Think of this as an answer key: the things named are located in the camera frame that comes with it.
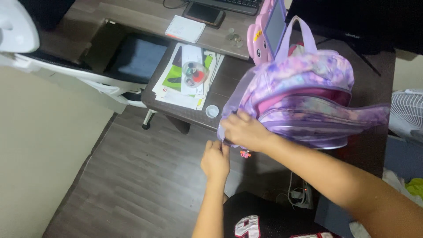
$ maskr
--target green booklet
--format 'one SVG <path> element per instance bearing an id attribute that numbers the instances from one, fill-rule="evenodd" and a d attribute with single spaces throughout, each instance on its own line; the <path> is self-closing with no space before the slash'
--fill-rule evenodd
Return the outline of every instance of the green booklet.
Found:
<path id="1" fill-rule="evenodd" d="M 209 69 L 213 57 L 209 55 L 204 55 L 203 57 L 203 65 L 207 69 Z M 171 89 L 175 89 L 177 91 L 181 91 L 181 82 L 182 82 L 182 46 L 179 47 L 178 51 L 175 54 L 175 58 L 172 62 L 172 68 L 170 69 L 169 73 L 166 75 L 165 80 L 163 81 L 162 85 L 169 87 Z"/>

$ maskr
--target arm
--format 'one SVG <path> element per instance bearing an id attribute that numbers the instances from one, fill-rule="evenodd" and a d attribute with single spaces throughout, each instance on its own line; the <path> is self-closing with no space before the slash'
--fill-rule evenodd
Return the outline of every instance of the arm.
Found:
<path id="1" fill-rule="evenodd" d="M 423 209 L 376 176 L 266 130 L 244 112 L 221 125 L 232 142 L 267 154 L 349 211 L 373 238 L 418 237 Z"/>
<path id="2" fill-rule="evenodd" d="M 229 147 L 208 141 L 201 159 L 207 176 L 206 192 L 192 238 L 223 238 L 223 196 L 228 177 Z"/>

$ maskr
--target chair seat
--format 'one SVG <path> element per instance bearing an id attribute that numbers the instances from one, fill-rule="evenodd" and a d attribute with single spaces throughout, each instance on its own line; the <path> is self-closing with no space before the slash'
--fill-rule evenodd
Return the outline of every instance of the chair seat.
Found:
<path id="1" fill-rule="evenodd" d="M 147 84 L 165 54 L 168 42 L 154 36 L 128 35 L 105 71 L 112 78 Z"/>

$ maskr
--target laminate floor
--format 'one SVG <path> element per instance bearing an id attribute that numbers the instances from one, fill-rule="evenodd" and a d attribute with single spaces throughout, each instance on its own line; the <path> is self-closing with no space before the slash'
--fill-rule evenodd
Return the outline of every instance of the laminate floor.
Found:
<path id="1" fill-rule="evenodd" d="M 206 183 L 200 159 L 216 134 L 193 125 L 182 135 L 159 113 L 143 130 L 146 113 L 128 106 L 115 119 L 43 237 L 191 237 Z M 225 192 L 278 194 L 289 173 L 263 154 L 246 160 L 231 149 Z"/>

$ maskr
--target purple backpack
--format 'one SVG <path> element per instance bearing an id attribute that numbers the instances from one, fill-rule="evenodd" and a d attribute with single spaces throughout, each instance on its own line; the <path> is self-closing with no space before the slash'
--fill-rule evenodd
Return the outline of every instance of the purple backpack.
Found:
<path id="1" fill-rule="evenodd" d="M 288 57 L 296 20 L 305 52 Z M 295 16 L 275 61 L 255 66 L 244 75 L 223 107 L 222 119 L 242 109 L 271 132 L 307 147 L 343 147 L 349 135 L 388 123 L 389 105 L 348 107 L 353 85 L 350 62 L 336 51 L 317 50 L 310 28 Z M 221 141 L 225 138 L 220 124 L 217 136 Z"/>

